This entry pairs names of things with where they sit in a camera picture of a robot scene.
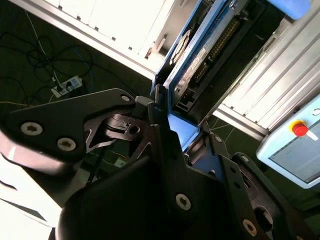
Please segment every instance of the emergency stop button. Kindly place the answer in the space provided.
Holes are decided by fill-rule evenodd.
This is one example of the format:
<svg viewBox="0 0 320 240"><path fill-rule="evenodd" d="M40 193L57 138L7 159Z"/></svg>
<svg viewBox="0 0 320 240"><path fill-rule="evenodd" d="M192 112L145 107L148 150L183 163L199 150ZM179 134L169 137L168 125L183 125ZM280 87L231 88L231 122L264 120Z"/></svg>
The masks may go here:
<svg viewBox="0 0 320 240"><path fill-rule="evenodd" d="M302 122L296 123L292 127L292 132L297 137L303 137L304 135L307 134L308 130L309 130L308 127L304 125Z"/></svg>

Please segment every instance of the power strip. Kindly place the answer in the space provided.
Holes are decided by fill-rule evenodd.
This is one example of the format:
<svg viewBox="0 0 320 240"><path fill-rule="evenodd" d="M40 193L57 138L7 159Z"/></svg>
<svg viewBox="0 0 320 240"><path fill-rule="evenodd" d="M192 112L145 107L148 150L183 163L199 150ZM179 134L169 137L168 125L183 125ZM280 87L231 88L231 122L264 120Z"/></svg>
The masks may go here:
<svg viewBox="0 0 320 240"><path fill-rule="evenodd" d="M51 88L51 92L55 95L56 98L60 98L72 90L80 88L82 86L82 79L79 76L74 76L69 80L61 83L59 88L57 86Z"/></svg>

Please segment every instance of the floor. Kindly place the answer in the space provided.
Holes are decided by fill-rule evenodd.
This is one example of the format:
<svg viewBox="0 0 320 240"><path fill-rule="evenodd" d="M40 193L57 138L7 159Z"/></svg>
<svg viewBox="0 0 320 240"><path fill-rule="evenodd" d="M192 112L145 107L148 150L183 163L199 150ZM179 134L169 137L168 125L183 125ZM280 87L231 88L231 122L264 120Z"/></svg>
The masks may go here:
<svg viewBox="0 0 320 240"><path fill-rule="evenodd" d="M82 75L88 71L87 66L81 62L79 54L85 61L90 62L89 52L92 55L93 61L104 69L93 66L91 69L92 75L88 73L82 77L88 92L93 93L112 88L120 88L134 97L137 95L149 96L152 84L149 79L146 79L90 46L84 46L79 40L59 29L55 29L52 25L32 14L30 14L30 18L41 39L43 49L47 55L50 56L49 58L53 59L52 61L56 68L57 77L61 82L68 80L72 76ZM45 72L44 68L35 68L28 62L27 54L35 54L32 50L36 48L37 38L34 35L25 11L6 0L1 0L0 23L0 117L2 117L9 111L22 107L4 102L21 104L26 96L29 97L28 104L30 105L49 102L52 97L50 87L53 87L54 84L52 81L47 83L41 82L49 80L50 76ZM29 43L12 35L4 35L4 33L7 32ZM88 51L83 47L74 47L72 50L66 50L59 54L59 52L66 47L75 45L84 46ZM26 96L19 83L25 89ZM58 100L59 99L52 97L52 101ZM260 143L222 120L212 117L209 120L209 126L213 132L226 141L226 146L230 154L243 152L250 156L286 199L295 208L303 211L302 214L306 222L317 234L320 234L320 187L307 190L302 189L277 172L264 166L257 160L255 154ZM126 152L122 152L123 145L125 145L123 142L117 143L112 151L107 152L104 156L104 160L112 163L106 163L104 166L111 172L115 168L113 163L119 158L122 158L119 154L126 155ZM96 156L92 154L88 159L93 162Z"/></svg>

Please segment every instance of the bolt head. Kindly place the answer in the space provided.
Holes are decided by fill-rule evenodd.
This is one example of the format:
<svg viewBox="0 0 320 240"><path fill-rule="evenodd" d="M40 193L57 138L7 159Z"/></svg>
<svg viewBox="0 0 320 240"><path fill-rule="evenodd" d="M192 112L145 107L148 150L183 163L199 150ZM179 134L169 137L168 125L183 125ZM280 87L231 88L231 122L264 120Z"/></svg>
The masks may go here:
<svg viewBox="0 0 320 240"><path fill-rule="evenodd" d="M246 163L249 162L249 159L248 159L246 156L241 156L241 158L242 158Z"/></svg>
<svg viewBox="0 0 320 240"><path fill-rule="evenodd" d="M230 2L229 8L231 8L232 10L236 9L236 5L237 5L237 0L232 0Z"/></svg>
<svg viewBox="0 0 320 240"><path fill-rule="evenodd" d="M189 200L189 198L182 194L182 193L179 193L175 196L175 201L176 201L176 204L182 209L182 210L185 210L185 211L188 211L190 210L191 208L191 202Z"/></svg>
<svg viewBox="0 0 320 240"><path fill-rule="evenodd" d="M121 98L122 98L122 100L124 100L126 102L130 102L130 98L127 95L122 94Z"/></svg>
<svg viewBox="0 0 320 240"><path fill-rule="evenodd" d="M161 111L162 111L161 108L158 107L158 106L154 106L154 109L157 110L158 112L161 112Z"/></svg>
<svg viewBox="0 0 320 240"><path fill-rule="evenodd" d="M209 172L209 174L211 175L211 176L216 176L216 171L215 170L211 170L210 172Z"/></svg>
<svg viewBox="0 0 320 240"><path fill-rule="evenodd" d="M37 136L43 132L43 128L40 124L35 122L25 122L20 127L21 132L29 136Z"/></svg>
<svg viewBox="0 0 320 240"><path fill-rule="evenodd" d="M70 152L76 148L76 142L73 141L71 138L62 137L57 141L57 146L62 151Z"/></svg>
<svg viewBox="0 0 320 240"><path fill-rule="evenodd" d="M249 221L248 219L244 219L242 221L242 224L244 229L248 232L248 234L250 234L252 237L257 236L258 234L257 229L251 221Z"/></svg>
<svg viewBox="0 0 320 240"><path fill-rule="evenodd" d="M218 143L222 143L222 139L218 136L215 136L214 139L218 142Z"/></svg>

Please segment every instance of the light blue control box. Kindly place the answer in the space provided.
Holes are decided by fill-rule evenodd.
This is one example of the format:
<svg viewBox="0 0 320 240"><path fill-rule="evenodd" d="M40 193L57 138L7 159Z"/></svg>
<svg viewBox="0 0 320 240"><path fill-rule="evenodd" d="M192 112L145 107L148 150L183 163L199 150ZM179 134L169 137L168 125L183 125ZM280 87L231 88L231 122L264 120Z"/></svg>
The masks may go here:
<svg viewBox="0 0 320 240"><path fill-rule="evenodd" d="M297 121L308 127L306 135L291 131ZM266 137L256 155L304 189L320 183L320 95Z"/></svg>

